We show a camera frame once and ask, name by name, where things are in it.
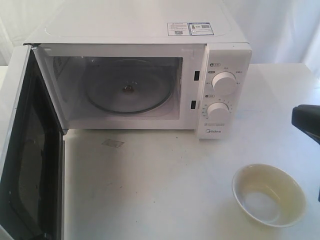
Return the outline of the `white control knob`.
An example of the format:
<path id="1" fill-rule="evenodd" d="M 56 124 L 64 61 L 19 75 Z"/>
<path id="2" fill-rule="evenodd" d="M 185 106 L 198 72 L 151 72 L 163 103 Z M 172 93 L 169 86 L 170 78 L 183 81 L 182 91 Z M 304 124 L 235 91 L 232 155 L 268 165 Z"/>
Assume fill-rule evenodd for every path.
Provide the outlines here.
<path id="1" fill-rule="evenodd" d="M 229 118 L 229 108 L 225 103 L 215 102 L 207 108 L 207 116 L 211 120 L 225 121 Z"/>
<path id="2" fill-rule="evenodd" d="M 233 92 L 237 82 L 236 77 L 230 72 L 220 72 L 211 81 L 212 87 L 217 92 Z"/>

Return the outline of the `glass microwave turntable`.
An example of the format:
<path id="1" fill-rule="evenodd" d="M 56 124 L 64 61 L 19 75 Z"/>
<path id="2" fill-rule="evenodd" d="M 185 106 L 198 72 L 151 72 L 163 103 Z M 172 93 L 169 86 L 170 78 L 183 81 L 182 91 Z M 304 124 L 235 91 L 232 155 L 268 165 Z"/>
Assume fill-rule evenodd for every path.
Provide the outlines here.
<path id="1" fill-rule="evenodd" d="M 89 100 L 104 111 L 137 114 L 164 103 L 173 83 L 160 67 L 111 67 L 94 71 L 85 89 Z"/>

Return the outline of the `cream ceramic bowl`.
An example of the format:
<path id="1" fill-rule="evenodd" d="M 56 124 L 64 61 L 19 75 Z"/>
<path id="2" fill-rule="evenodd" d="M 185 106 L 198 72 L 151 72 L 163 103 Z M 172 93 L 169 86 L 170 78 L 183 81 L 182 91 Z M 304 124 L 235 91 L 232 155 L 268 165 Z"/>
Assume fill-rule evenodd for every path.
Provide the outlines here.
<path id="1" fill-rule="evenodd" d="M 233 197 L 251 220 L 271 228 L 288 228 L 305 215 L 304 191 L 287 172 L 268 164 L 240 168 L 231 183 Z"/>

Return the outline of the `white microwave oven body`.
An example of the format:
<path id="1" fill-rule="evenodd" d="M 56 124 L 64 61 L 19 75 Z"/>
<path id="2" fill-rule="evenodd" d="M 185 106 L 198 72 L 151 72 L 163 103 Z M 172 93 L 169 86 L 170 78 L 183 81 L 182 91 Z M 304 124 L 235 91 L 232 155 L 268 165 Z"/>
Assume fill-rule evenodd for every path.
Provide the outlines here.
<path id="1" fill-rule="evenodd" d="M 168 36 L 167 23 L 210 23 L 214 35 Z M 25 41 L 36 59 L 64 130 L 193 130 L 198 139 L 228 135 L 252 49 L 221 0 L 67 0 Z M 146 112 L 119 114 L 94 105 L 86 84 L 95 71 L 157 67 L 172 79 L 167 100 Z M 219 73 L 232 92 L 215 91 Z M 224 103 L 227 120 L 208 118 Z"/>

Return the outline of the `upper white control knob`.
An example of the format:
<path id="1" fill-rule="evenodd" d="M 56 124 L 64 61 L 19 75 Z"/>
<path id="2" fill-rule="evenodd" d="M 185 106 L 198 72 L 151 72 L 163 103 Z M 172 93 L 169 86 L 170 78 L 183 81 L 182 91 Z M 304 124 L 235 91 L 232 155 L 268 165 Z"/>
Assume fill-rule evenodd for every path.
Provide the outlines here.
<path id="1" fill-rule="evenodd" d="M 236 77 L 230 72 L 220 72 L 211 81 L 212 87 L 217 92 L 233 92 L 237 82 Z"/>

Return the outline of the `lower white control knob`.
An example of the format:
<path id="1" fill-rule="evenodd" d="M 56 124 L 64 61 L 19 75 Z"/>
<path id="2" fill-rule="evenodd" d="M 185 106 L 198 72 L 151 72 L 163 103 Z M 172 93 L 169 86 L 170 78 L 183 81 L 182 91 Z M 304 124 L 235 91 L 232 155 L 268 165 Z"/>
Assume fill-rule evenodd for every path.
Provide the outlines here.
<path id="1" fill-rule="evenodd" d="M 211 120 L 225 121 L 229 118 L 229 108 L 225 103 L 215 102 L 207 108 L 207 116 Z"/>

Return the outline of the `white microwave door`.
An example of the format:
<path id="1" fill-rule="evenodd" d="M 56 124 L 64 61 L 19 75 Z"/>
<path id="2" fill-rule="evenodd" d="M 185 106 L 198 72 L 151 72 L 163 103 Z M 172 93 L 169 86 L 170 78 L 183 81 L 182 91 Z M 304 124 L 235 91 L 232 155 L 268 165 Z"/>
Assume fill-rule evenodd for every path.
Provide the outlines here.
<path id="1" fill-rule="evenodd" d="M 16 47 L 0 89 L 0 237 L 64 237 L 64 132 L 31 45 Z"/>

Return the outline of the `blue white warning sticker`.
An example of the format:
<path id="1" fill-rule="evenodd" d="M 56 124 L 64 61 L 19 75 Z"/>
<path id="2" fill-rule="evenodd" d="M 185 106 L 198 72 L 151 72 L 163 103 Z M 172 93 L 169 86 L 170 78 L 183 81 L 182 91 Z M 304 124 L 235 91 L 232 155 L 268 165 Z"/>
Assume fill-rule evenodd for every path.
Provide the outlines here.
<path id="1" fill-rule="evenodd" d="M 209 22 L 170 22 L 167 23 L 168 36 L 213 36 Z"/>

